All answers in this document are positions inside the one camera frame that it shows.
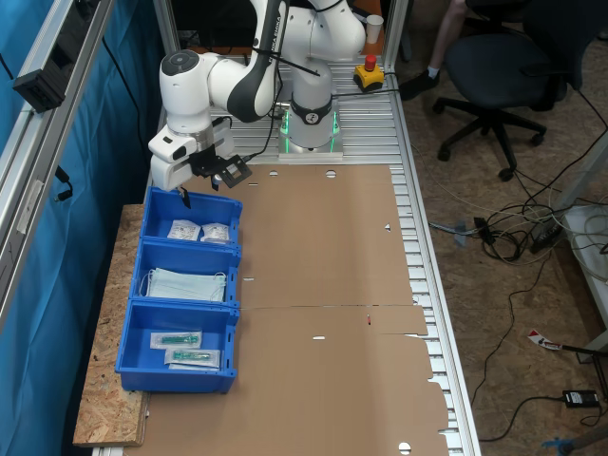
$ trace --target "blue bin compartment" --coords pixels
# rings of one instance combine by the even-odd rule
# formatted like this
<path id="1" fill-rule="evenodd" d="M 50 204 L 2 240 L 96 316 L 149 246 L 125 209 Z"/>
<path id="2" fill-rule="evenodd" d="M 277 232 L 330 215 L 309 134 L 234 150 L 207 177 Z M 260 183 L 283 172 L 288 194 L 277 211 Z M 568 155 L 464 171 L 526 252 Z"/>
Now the blue bin compartment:
<path id="1" fill-rule="evenodd" d="M 205 195 L 202 193 L 188 192 L 190 206 L 188 209 L 181 201 L 177 190 L 165 192 L 158 187 L 149 187 L 145 200 L 143 213 L 142 238 L 164 238 L 171 230 L 173 220 L 190 220 L 198 225 L 207 223 L 222 223 L 230 227 L 230 242 L 217 244 L 206 242 L 210 245 L 221 245 L 233 249 L 240 248 L 238 245 L 238 220 L 243 209 L 243 204 L 235 199 Z M 200 229 L 199 239 L 203 236 Z M 172 242 L 194 242 L 192 240 L 167 239 Z"/>
<path id="2" fill-rule="evenodd" d="M 213 276 L 216 273 L 226 274 L 226 288 L 221 302 L 197 301 L 184 299 L 180 302 L 190 305 L 212 305 L 238 307 L 237 273 L 240 263 L 240 251 L 228 247 L 209 246 L 203 242 L 167 242 L 166 240 L 140 240 L 137 251 L 130 297 L 145 297 L 151 302 L 163 303 L 169 298 L 147 297 L 147 280 L 142 280 L 150 270 L 161 268 L 180 274 Z"/>
<path id="3" fill-rule="evenodd" d="M 123 388 L 227 392 L 237 377 L 234 346 L 238 317 L 237 309 L 130 299 L 116 359 L 116 372 L 121 375 Z M 165 350 L 150 349 L 150 334 L 167 331 L 202 331 L 200 347 L 222 352 L 219 370 L 170 370 L 164 364 Z"/>

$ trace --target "chair wheel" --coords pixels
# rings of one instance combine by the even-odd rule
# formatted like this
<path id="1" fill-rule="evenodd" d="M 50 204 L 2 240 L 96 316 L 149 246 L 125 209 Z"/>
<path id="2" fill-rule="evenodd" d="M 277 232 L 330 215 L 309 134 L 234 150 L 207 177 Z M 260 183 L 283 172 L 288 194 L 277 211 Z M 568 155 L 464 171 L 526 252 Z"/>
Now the chair wheel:
<path id="1" fill-rule="evenodd" d="M 510 168 L 502 169 L 500 173 L 498 173 L 498 177 L 501 178 L 503 182 L 509 182 L 513 179 L 513 171 Z"/>
<path id="2" fill-rule="evenodd" d="M 534 145 L 535 147 L 541 145 L 543 141 L 544 141 L 544 136 L 541 133 L 537 133 L 530 140 L 532 145 Z"/>
<path id="3" fill-rule="evenodd" d="M 435 114 L 441 114 L 442 112 L 444 112 L 445 109 L 446 109 L 446 107 L 443 104 L 435 103 L 433 105 L 433 112 Z"/>
<path id="4" fill-rule="evenodd" d="M 449 148 L 445 145 L 442 145 L 439 148 L 439 153 L 437 154 L 437 160 L 440 160 L 441 162 L 448 162 L 451 154 L 452 153 L 449 150 Z"/>

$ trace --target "white cup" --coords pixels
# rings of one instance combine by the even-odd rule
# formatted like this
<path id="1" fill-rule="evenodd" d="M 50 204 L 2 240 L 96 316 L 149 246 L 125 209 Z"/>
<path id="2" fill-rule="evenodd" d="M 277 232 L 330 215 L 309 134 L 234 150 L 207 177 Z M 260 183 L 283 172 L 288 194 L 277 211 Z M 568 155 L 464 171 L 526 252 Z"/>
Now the white cup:
<path id="1" fill-rule="evenodd" d="M 383 23 L 384 19 L 382 19 L 382 16 L 376 16 L 375 14 L 368 16 L 367 42 L 371 45 L 377 43 L 378 35 L 380 34 L 380 30 L 382 29 Z"/>

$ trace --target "chair leg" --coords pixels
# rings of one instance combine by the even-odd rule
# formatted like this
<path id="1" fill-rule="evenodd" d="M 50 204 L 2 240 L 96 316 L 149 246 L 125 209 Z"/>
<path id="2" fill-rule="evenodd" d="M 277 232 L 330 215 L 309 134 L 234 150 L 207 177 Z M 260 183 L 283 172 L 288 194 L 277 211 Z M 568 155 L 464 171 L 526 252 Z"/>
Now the chair leg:
<path id="1" fill-rule="evenodd" d="M 503 124 L 514 125 L 528 130 L 536 131 L 541 135 L 544 135 L 547 131 L 547 127 L 540 123 L 532 122 L 524 117 L 518 116 L 517 114 L 511 114 L 510 112 L 501 111 L 499 120 Z"/>
<path id="2" fill-rule="evenodd" d="M 441 144 L 441 148 L 439 149 L 437 158 L 439 160 L 441 160 L 442 162 L 447 162 L 451 155 L 451 152 L 449 151 L 449 147 L 451 145 L 453 145 L 454 143 L 458 142 L 462 138 L 470 135 L 474 131 L 479 130 L 480 128 L 482 128 L 484 126 L 485 126 L 485 120 L 482 118 L 477 118 L 473 122 L 471 122 L 469 125 L 467 125 L 465 128 L 463 128 L 462 130 L 458 131 L 456 134 L 447 138 Z"/>
<path id="3" fill-rule="evenodd" d="M 482 107 L 478 107 L 473 103 L 463 102 L 461 100 L 452 100 L 451 98 L 438 98 L 433 105 L 433 111 L 435 111 L 436 114 L 441 114 L 444 112 L 446 106 L 468 112 L 469 114 L 473 114 L 477 117 L 483 117 L 487 115 L 488 112 L 487 110 L 483 109 Z"/>
<path id="4" fill-rule="evenodd" d="M 501 170 L 498 177 L 501 178 L 503 182 L 507 182 L 513 179 L 513 173 L 517 168 L 517 160 L 515 159 L 515 154 L 511 148 L 511 141 L 509 140 L 509 137 L 506 136 L 504 125 L 500 122 L 496 122 L 492 125 L 492 130 L 494 131 L 496 139 L 500 143 L 504 155 L 506 156 L 506 160 L 509 163 L 509 167 Z"/>

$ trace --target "face mask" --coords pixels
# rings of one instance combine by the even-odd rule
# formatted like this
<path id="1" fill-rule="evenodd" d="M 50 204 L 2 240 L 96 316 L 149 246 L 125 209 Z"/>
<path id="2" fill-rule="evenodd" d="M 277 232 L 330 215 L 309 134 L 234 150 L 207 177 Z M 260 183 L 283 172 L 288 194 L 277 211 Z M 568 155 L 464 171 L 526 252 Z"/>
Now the face mask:
<path id="1" fill-rule="evenodd" d="M 221 302 L 224 298 L 226 275 L 178 274 L 164 269 L 151 270 L 140 285 L 148 281 L 146 296 L 173 299 L 195 299 L 197 301 Z"/>

